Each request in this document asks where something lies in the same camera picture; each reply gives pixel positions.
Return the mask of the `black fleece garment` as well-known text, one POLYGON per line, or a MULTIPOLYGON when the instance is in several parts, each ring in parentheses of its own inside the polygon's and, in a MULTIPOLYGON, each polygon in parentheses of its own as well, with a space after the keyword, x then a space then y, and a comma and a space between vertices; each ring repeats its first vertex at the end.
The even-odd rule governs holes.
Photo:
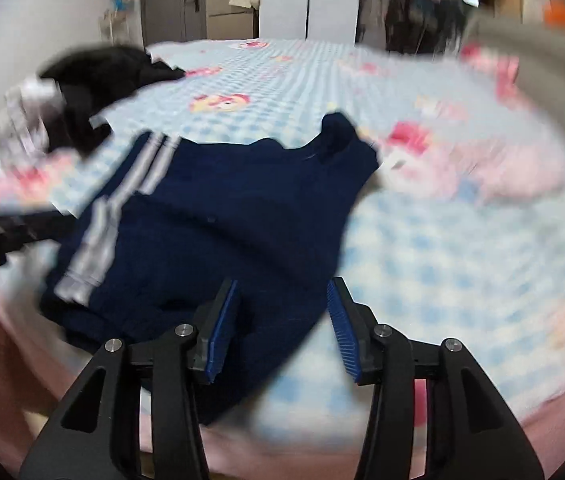
POLYGON ((107 46, 72 50, 37 76, 55 81, 64 99, 60 115, 44 121, 49 138, 47 151, 74 148, 87 156, 111 133, 107 122, 92 125, 92 117, 150 84, 183 79, 186 72, 154 61, 144 49, 107 46))

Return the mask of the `navy blue sweater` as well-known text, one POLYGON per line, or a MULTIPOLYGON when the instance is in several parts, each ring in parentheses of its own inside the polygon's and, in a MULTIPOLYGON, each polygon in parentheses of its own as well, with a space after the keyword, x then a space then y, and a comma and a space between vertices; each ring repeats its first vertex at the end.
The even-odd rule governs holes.
POLYGON ((92 352, 156 339, 237 282, 225 362, 196 399, 201 422, 215 422, 322 317, 347 217, 378 166, 339 113, 300 148, 141 133, 62 240, 40 312, 92 352))

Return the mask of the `grey padded bed frame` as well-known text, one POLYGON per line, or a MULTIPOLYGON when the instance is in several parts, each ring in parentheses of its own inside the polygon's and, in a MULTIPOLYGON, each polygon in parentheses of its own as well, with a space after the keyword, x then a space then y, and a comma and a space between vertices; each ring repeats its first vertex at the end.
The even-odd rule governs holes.
POLYGON ((516 56, 517 86, 565 132, 564 30, 476 13, 465 26, 463 42, 516 56))

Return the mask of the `white garment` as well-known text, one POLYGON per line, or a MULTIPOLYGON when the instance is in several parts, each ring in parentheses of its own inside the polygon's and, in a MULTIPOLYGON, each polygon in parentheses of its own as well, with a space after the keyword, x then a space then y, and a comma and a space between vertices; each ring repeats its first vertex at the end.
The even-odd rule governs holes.
POLYGON ((0 174, 33 167, 45 156, 45 122, 58 118, 65 106, 53 79, 29 76, 6 92, 0 111, 0 174))

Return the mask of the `small pink garment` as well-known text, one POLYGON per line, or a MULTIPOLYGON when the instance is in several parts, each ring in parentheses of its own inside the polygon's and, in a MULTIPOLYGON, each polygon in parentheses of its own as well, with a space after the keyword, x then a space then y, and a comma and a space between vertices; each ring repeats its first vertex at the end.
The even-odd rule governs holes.
POLYGON ((430 145, 418 153, 391 148, 379 168, 391 190, 417 198, 519 202, 564 188, 563 163, 538 145, 458 143, 430 145))

